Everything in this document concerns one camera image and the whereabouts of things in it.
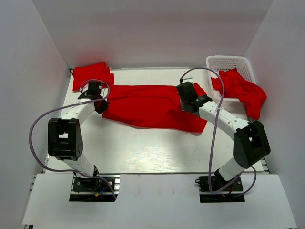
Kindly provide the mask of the red t shirt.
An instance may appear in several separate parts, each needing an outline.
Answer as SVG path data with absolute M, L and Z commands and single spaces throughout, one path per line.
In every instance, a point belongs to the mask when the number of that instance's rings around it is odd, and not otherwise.
M 171 85 L 113 85 L 108 102 L 103 118 L 135 127 L 202 133 L 207 124 L 182 111 L 178 90 Z
M 98 79 L 106 82 L 109 86 L 114 85 L 114 74 L 105 62 L 100 62 L 84 67 L 75 67 L 73 70 L 72 90 L 78 91 L 87 80 Z

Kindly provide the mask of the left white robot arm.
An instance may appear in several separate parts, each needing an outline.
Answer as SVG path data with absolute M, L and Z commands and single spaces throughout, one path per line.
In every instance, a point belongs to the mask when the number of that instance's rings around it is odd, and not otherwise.
M 102 80 L 93 79 L 85 81 L 80 91 L 77 103 L 68 112 L 49 120 L 48 154 L 67 164 L 74 173 L 86 177 L 85 186 L 89 190 L 96 190 L 100 187 L 101 179 L 96 176 L 96 166 L 83 153 L 81 125 L 92 113 L 102 114 L 108 108 L 110 87 Z

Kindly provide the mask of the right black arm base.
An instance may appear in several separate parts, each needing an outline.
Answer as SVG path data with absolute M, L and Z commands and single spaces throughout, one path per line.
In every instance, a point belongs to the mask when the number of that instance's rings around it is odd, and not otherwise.
M 217 194 L 212 194 L 208 186 L 208 176 L 199 176 L 195 180 L 199 188 L 200 203 L 239 203 L 245 202 L 241 178 Z

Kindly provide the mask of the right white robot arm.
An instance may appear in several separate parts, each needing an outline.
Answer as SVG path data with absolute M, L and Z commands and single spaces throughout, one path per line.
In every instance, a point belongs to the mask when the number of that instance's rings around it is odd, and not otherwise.
M 214 124 L 233 140 L 233 157 L 215 172 L 215 184 L 220 190 L 227 190 L 235 176 L 270 154 L 261 122 L 249 122 L 219 108 L 210 97 L 199 96 L 191 82 L 182 83 L 177 89 L 184 111 Z

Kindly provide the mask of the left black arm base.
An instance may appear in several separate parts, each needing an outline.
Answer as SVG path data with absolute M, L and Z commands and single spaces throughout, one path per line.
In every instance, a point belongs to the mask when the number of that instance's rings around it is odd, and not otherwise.
M 104 178 L 107 183 L 99 179 L 88 179 L 75 176 L 72 180 L 70 202 L 114 202 L 115 196 L 118 196 L 120 188 L 119 175 L 106 175 Z

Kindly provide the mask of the red t shirts in basket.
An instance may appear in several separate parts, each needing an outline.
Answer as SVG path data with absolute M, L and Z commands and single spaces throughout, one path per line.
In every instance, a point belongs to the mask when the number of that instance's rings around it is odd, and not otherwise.
M 225 98 L 238 99 L 244 104 L 247 116 L 258 120 L 267 99 L 265 91 L 258 85 L 246 81 L 236 68 L 226 72 L 221 70 L 219 75 L 221 78 L 211 79 L 213 88 L 224 93 Z

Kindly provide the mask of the white plastic basket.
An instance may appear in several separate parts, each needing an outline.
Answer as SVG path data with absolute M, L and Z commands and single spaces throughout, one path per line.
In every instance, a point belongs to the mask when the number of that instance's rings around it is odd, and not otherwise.
M 247 58 L 242 56 L 226 56 L 226 55 L 213 55 L 206 58 L 206 66 L 215 72 L 228 71 L 230 69 L 236 68 L 239 74 L 244 80 L 256 84 L 256 80 L 251 68 L 251 65 Z M 221 94 L 219 91 L 215 90 L 212 85 L 212 79 L 216 79 L 217 76 L 214 73 L 209 73 L 209 84 L 212 92 L 213 100 L 219 102 L 221 99 Z M 235 98 L 224 98 L 224 105 L 236 105 L 241 102 Z

